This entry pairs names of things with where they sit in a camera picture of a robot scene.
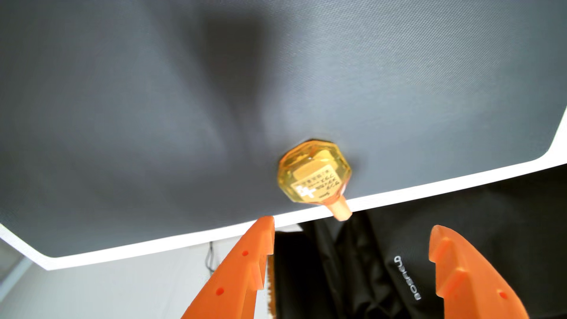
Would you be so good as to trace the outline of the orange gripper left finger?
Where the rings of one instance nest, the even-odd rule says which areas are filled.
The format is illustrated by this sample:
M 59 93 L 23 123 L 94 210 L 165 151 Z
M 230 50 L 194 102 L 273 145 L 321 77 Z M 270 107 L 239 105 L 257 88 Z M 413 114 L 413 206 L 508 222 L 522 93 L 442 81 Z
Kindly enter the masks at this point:
M 254 318 L 257 291 L 265 288 L 274 252 L 274 217 L 259 218 L 241 236 L 181 318 Z

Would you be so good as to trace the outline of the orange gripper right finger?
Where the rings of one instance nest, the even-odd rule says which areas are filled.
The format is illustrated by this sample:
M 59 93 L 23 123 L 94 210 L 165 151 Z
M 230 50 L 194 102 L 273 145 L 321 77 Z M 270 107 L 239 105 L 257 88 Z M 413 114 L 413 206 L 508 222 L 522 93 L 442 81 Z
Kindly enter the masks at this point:
M 456 231 L 432 228 L 429 260 L 436 266 L 436 295 L 443 298 L 444 318 L 529 318 L 507 281 Z

